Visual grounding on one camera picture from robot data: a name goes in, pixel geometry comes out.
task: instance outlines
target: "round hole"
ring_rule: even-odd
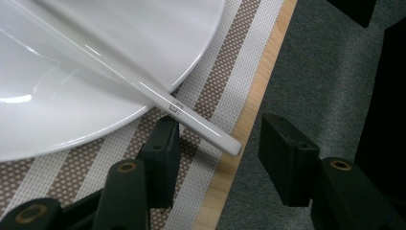
[[[300,147],[302,147],[302,148],[309,148],[310,145],[308,145],[308,144],[306,144],[306,143],[301,143],[301,144],[300,144]]]
[[[349,163],[341,160],[332,160],[330,161],[330,165],[333,168],[341,171],[350,171],[352,169],[352,166]]]
[[[30,223],[44,216],[46,212],[46,205],[33,204],[19,212],[18,215],[15,217],[15,221],[20,224]]]
[[[120,173],[129,173],[137,168],[137,165],[132,162],[125,162],[122,163],[119,168],[117,169],[118,172]]]

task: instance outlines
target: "wooden table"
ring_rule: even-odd
[[[296,3],[297,0],[285,0],[283,3],[280,15],[261,57],[248,99],[233,130],[233,136],[242,143],[244,148],[256,120],[263,94],[270,80]],[[233,184],[241,157],[242,154],[239,157],[224,154],[221,156],[212,182],[194,221],[193,229],[215,229]]]

